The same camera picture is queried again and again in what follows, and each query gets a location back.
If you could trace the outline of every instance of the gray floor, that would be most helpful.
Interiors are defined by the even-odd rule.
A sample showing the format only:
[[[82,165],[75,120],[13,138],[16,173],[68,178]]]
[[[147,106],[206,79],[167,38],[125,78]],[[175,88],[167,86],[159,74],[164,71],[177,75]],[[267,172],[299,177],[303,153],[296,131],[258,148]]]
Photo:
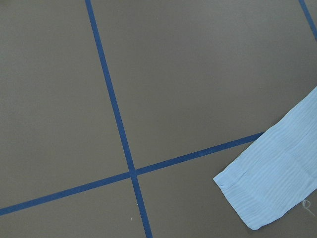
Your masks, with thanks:
[[[92,5],[136,168],[265,131],[317,86],[297,0]],[[0,208],[127,172],[85,2],[4,0],[0,22]],[[212,178],[248,145],[138,176],[153,237],[315,237],[301,205],[252,231],[225,200]],[[145,232],[126,179],[0,216],[0,237]]]

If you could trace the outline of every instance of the light blue sleeve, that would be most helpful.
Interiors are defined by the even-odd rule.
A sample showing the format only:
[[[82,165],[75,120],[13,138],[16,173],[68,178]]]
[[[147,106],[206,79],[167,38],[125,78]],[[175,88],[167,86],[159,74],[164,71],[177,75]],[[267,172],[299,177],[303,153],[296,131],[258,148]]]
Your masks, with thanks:
[[[317,188],[317,88],[213,180],[252,230]]]

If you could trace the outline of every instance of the floor square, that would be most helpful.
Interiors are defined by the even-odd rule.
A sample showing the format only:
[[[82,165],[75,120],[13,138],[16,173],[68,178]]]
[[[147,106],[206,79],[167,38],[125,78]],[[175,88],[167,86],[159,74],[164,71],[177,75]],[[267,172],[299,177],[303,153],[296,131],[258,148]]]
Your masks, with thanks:
[[[128,171],[84,2],[0,20],[0,207]]]
[[[282,218],[249,229],[212,180],[248,145],[197,158],[139,176],[154,237],[279,238],[314,237],[316,218],[297,205]],[[316,213],[317,194],[307,198]]]
[[[137,168],[267,130],[317,86],[297,0],[92,4]]]

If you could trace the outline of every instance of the cloth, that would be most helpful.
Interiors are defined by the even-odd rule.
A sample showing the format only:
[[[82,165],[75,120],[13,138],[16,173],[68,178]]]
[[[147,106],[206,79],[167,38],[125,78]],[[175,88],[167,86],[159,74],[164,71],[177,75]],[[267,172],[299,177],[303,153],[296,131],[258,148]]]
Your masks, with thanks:
[[[317,188],[317,87],[213,179],[252,230]]]

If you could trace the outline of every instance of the striped fabric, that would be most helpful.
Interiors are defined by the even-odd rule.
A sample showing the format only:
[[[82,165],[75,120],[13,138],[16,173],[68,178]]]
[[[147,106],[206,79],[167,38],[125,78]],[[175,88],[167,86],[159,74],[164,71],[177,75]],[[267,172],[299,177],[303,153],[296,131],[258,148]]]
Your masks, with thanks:
[[[252,230],[317,188],[317,88],[213,179]]]

